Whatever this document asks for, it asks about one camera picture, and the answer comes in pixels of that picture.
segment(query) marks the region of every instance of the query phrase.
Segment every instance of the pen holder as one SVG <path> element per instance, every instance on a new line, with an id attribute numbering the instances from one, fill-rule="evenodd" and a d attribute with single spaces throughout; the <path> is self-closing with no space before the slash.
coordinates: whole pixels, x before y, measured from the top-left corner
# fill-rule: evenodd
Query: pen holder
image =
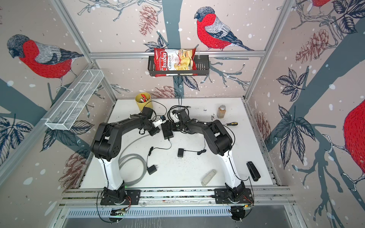
<path id="1" fill-rule="evenodd" d="M 147 98 L 147 101 L 146 102 L 143 102 L 143 103 L 140 102 L 141 101 L 141 98 L 143 99 L 142 94 L 145 95 L 146 98 Z M 137 94 L 135 100 L 136 100 L 136 103 L 137 103 L 138 108 L 139 108 L 140 111 L 142 111 L 142 109 L 143 109 L 144 106 L 153 109 L 152 102 L 150 102 L 152 100 L 151 94 L 149 94 L 149 93 L 139 93 L 139 94 Z"/>

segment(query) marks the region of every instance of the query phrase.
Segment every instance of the white tabletop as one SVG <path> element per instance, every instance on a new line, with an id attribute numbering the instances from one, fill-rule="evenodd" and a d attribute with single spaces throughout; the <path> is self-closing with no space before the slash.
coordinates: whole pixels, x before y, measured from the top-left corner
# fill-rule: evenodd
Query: white tabletop
<path id="1" fill-rule="evenodd" d="M 165 105 L 169 109 L 178 104 L 177 99 L 154 99 Z M 217 109 L 220 105 L 226 106 L 224 118 L 219 119 L 222 124 L 238 122 L 237 126 L 229 128 L 234 132 L 236 141 L 232 148 L 233 160 L 236 165 L 238 174 L 241 179 L 246 179 L 250 174 L 246 163 L 252 161 L 261 178 L 252 185 L 272 185 L 270 174 L 267 170 L 265 161 L 262 157 L 260 148 L 257 144 L 254 132 L 249 122 L 245 108 L 240 98 L 185 98 L 182 105 L 191 106 L 189 108 L 190 118 L 199 121 L 211 121 L 214 114 L 215 119 Z M 165 108 L 158 103 L 153 102 L 153 109 L 157 115 L 165 114 Z M 118 100 L 109 122 L 117 122 L 129 117 L 130 114 L 139 113 L 135 100 Z M 225 178 L 223 167 L 219 162 L 219 155 L 213 154 L 209 147 L 206 146 L 207 152 L 197 155 L 196 152 L 184 152 L 184 157 L 177 157 L 178 148 L 185 150 L 200 151 L 204 148 L 204 137 L 202 134 L 183 134 L 174 132 L 174 137 L 170 138 L 172 147 L 169 150 L 155 149 L 148 158 L 148 166 L 156 165 L 157 171 L 152 175 L 146 173 L 144 178 L 131 187 L 133 188 L 156 188 L 156 187 L 201 187 L 202 179 L 212 170 L 215 169 L 217 174 L 212 178 L 207 186 L 224 186 Z M 122 137 L 122 149 L 137 138 L 141 137 L 138 129 L 134 129 Z M 169 148 L 170 143 L 164 140 L 162 130 L 154 136 L 147 136 L 132 144 L 122 156 L 127 154 L 140 154 L 147 159 L 150 147 Z M 142 173 L 142 164 L 139 160 L 134 159 L 127 162 L 120 174 L 125 181 L 137 179 Z M 103 188 L 105 179 L 102 173 L 101 165 L 95 157 L 92 158 L 90 166 L 86 172 L 81 188 Z"/>

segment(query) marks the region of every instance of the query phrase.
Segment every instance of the black mounting plate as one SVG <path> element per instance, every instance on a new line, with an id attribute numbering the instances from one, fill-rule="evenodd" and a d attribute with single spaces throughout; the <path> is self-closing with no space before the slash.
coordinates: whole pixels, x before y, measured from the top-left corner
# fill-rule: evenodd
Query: black mounting plate
<path id="1" fill-rule="evenodd" d="M 228 198 L 227 189 L 225 189 L 225 188 L 217 188 L 217 189 L 214 189 L 214 195 L 216 196 L 215 197 L 215 203 L 216 204 L 231 204 L 232 203 L 229 200 L 223 200 L 223 199 L 227 199 Z M 251 204 L 250 201 L 253 202 L 253 198 L 252 198 L 252 194 L 251 194 L 251 189 L 245 188 L 245 190 L 243 191 L 243 194 L 239 197 L 238 203 L 239 204 Z"/>
<path id="2" fill-rule="evenodd" d="M 134 190 L 125 190 L 126 191 L 126 196 L 129 196 L 132 200 L 132 205 L 138 205 L 139 202 L 139 197 L 141 195 L 141 191 L 134 189 Z M 129 200 L 126 199 L 124 200 L 124 202 L 122 204 L 119 204 L 119 201 L 116 201 L 114 198 L 111 198 L 110 196 L 108 196 L 107 194 L 103 194 L 104 198 L 101 197 L 101 202 L 100 205 L 129 205 Z"/>

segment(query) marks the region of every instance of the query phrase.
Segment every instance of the white mesh shelf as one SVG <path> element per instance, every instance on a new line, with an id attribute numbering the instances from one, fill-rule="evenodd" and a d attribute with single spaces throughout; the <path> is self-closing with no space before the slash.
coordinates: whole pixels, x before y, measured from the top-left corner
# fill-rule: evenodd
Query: white mesh shelf
<path id="1" fill-rule="evenodd" d="M 87 70 L 60 106 L 49 117 L 46 125 L 52 129 L 69 130 L 82 109 L 104 78 L 101 70 Z"/>

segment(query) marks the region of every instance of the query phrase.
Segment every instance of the spice jar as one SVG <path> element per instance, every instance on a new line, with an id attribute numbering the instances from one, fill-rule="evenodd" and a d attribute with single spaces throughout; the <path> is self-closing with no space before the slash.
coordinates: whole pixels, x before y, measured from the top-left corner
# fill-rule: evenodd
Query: spice jar
<path id="1" fill-rule="evenodd" d="M 226 113 L 226 106 L 224 104 L 222 104 L 221 106 L 219 106 L 218 111 L 217 111 L 217 117 L 219 119 L 223 118 L 224 115 Z"/>

